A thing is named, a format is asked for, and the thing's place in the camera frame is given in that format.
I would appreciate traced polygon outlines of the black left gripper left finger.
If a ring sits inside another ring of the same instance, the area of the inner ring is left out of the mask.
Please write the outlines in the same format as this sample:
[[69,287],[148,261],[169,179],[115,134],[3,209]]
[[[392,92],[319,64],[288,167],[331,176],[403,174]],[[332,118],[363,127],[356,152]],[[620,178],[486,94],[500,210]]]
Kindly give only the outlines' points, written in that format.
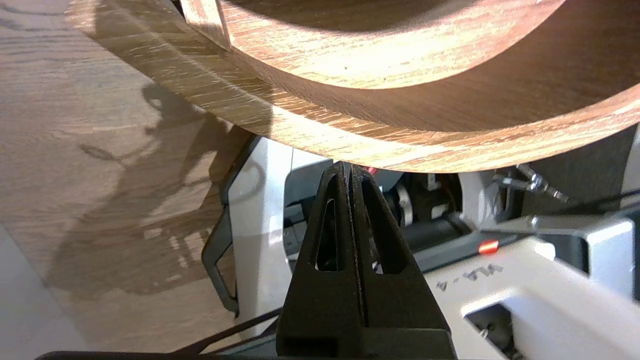
[[323,171],[276,328],[276,352],[290,358],[357,358],[366,323],[362,275],[370,230],[357,200],[358,166]]

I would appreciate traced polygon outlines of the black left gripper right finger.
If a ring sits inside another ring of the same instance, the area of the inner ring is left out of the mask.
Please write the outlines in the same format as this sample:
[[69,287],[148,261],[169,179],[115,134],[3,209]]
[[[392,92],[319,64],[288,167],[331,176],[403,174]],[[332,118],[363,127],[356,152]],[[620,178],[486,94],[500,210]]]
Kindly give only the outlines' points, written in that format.
[[350,166],[359,348],[368,359],[455,359],[451,330],[373,176]]

